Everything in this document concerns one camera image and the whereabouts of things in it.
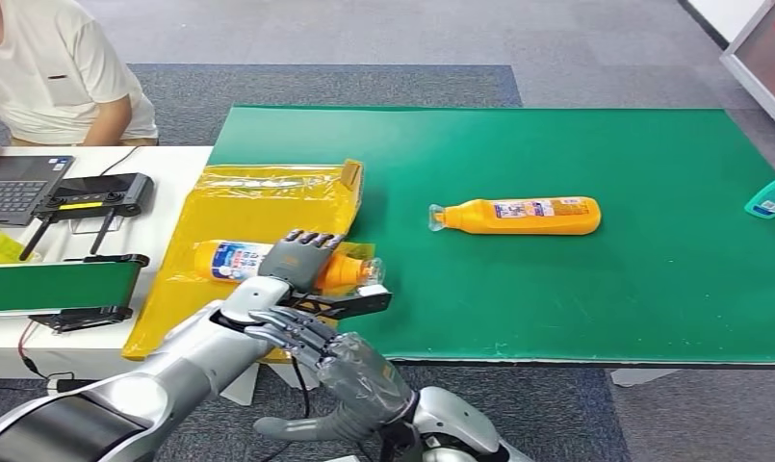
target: person's arm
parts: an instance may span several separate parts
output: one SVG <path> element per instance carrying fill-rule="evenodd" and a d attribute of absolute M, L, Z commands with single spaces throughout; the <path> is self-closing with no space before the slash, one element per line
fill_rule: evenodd
<path fill-rule="evenodd" d="M 75 35 L 70 49 L 98 116 L 84 146 L 114 146 L 132 121 L 129 70 L 117 57 L 100 24 L 91 21 Z"/>
<path fill-rule="evenodd" d="M 82 146 L 115 146 L 132 120 L 129 95 L 111 103 L 98 103 L 98 118 L 92 123 Z"/>

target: orange bottle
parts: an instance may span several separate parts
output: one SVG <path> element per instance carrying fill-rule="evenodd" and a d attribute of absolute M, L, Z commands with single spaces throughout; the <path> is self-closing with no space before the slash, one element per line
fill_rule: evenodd
<path fill-rule="evenodd" d="M 273 244 L 212 240 L 199 243 L 194 249 L 197 272 L 217 281 L 241 283 L 257 270 Z M 318 289 L 341 286 L 366 286 L 384 280 L 381 259 L 358 260 L 339 251 L 330 256 L 322 275 L 316 281 Z"/>
<path fill-rule="evenodd" d="M 475 199 L 452 207 L 429 206 L 429 229 L 472 234 L 588 234 L 602 213 L 590 197 Z"/>

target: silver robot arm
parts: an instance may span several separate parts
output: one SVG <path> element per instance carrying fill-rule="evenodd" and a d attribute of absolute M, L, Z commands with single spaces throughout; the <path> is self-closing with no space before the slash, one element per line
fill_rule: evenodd
<path fill-rule="evenodd" d="M 152 460 L 200 402 L 272 350 L 243 328 L 248 313 L 269 311 L 290 290 L 248 279 L 175 327 L 133 371 L 17 407 L 0 419 L 0 462 Z"/>

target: laptop keyboard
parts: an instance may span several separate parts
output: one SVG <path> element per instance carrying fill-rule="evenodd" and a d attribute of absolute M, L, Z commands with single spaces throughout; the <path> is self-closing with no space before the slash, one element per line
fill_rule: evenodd
<path fill-rule="evenodd" d="M 0 181 L 0 214 L 21 213 L 39 200 L 46 181 Z"/>

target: red cable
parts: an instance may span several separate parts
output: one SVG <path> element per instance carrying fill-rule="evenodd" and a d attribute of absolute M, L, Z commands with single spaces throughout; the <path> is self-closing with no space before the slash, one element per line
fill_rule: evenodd
<path fill-rule="evenodd" d="M 18 338 L 18 355 L 22 358 L 24 358 L 25 337 L 27 336 L 27 331 L 30 330 L 30 327 L 33 326 L 33 323 L 35 323 L 35 321 L 30 321 L 30 323 L 27 324 L 27 327 L 24 327 L 24 330 L 21 332 L 21 336 Z"/>

